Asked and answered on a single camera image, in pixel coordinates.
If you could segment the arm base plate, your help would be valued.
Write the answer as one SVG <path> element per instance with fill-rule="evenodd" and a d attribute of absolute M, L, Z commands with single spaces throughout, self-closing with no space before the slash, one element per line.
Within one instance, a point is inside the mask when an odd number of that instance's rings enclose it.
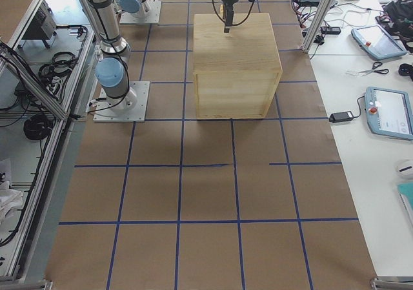
<path fill-rule="evenodd" d="M 161 0 L 121 0 L 121 25 L 158 24 L 161 13 Z"/>
<path fill-rule="evenodd" d="M 150 90 L 149 81 L 131 81 L 130 90 L 120 101 L 106 96 L 103 88 L 100 91 L 102 102 L 97 104 L 93 121 L 96 123 L 143 123 L 146 117 L 146 108 Z"/>

